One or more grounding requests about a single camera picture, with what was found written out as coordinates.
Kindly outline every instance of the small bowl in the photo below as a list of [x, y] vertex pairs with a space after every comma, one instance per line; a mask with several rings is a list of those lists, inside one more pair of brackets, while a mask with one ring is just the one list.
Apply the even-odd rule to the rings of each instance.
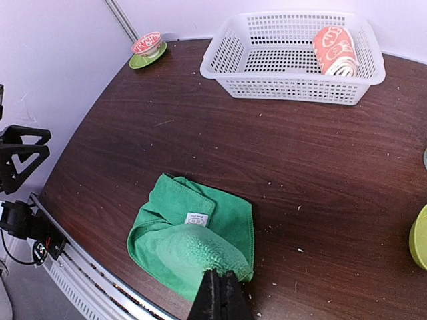
[[409, 249], [416, 264], [427, 270], [427, 205], [422, 208], [412, 225]]
[[132, 52], [140, 57], [155, 57], [160, 52], [162, 39], [163, 37], [158, 31], [148, 33], [133, 44]]

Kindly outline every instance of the green towel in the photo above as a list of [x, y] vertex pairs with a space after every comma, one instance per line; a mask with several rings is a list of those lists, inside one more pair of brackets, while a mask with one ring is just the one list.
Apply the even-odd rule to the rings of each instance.
[[131, 258], [164, 285], [193, 301], [203, 273], [254, 272], [251, 205], [233, 195], [163, 174], [127, 240]]

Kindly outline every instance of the green plate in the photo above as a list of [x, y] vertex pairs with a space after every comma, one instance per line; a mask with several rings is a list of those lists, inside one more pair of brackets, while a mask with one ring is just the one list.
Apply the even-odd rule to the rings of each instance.
[[412, 225], [409, 249], [416, 264], [427, 270], [427, 205], [422, 208]]
[[141, 68], [147, 67], [148, 65], [151, 65], [154, 61], [159, 59], [165, 53], [166, 48], [167, 48], [167, 43], [163, 42], [161, 44], [159, 54], [152, 58], [133, 55], [133, 57], [131, 58], [131, 61], [129, 61], [129, 66], [132, 69], [141, 69]]

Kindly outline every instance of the basket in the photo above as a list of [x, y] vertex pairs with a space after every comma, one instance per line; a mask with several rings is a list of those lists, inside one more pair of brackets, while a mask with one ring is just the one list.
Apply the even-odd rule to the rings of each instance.
[[[356, 77], [320, 74], [312, 39], [325, 26], [345, 27], [354, 39]], [[368, 22], [349, 13], [274, 11], [236, 15], [212, 39], [200, 67], [235, 98], [355, 105], [383, 82], [381, 50]]]

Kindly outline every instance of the dark wood tabletop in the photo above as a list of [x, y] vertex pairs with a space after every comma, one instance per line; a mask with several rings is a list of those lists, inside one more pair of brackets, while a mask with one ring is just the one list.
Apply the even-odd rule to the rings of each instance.
[[427, 66], [385, 56], [354, 107], [233, 99], [199, 66], [209, 41], [127, 65], [92, 107], [41, 195], [104, 267], [185, 319], [191, 303], [129, 257], [126, 240], [163, 173], [253, 204], [261, 319], [427, 319], [427, 272], [408, 249], [427, 203]]

